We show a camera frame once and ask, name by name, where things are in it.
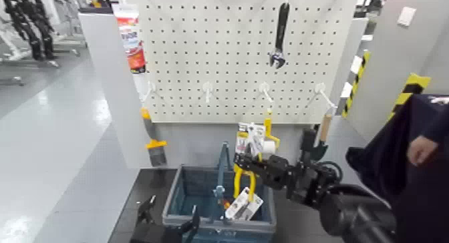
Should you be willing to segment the bare person hand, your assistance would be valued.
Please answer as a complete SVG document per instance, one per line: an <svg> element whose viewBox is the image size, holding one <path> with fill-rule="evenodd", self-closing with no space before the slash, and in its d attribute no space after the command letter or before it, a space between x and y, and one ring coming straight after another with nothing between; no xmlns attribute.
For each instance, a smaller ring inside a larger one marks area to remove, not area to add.
<svg viewBox="0 0 449 243"><path fill-rule="evenodd" d="M424 137L418 136L408 148L408 161L414 166L423 164L438 148L438 143Z"/></svg>

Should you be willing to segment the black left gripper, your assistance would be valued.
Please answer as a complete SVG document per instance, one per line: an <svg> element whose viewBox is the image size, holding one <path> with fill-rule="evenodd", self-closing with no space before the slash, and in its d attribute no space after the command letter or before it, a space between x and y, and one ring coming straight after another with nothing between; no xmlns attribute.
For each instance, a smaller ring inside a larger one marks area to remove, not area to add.
<svg viewBox="0 0 449 243"><path fill-rule="evenodd" d="M182 235L188 233L187 240L192 240L199 229L200 214L197 205L192 208L192 218L181 226L163 226L154 224L151 211L156 203L156 195L151 196L138 208L137 226L130 243L177 243L182 242Z"/></svg>

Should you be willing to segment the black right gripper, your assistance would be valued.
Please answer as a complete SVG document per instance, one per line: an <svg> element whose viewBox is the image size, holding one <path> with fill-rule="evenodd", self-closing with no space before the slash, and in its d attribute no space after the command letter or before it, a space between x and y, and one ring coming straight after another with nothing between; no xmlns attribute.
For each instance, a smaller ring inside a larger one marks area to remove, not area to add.
<svg viewBox="0 0 449 243"><path fill-rule="evenodd" d="M297 166L280 156L272 155L267 160L262 160L262 154L235 154L234 163L246 173L253 173L262 179L264 185L281 190L292 190L296 187Z"/></svg>

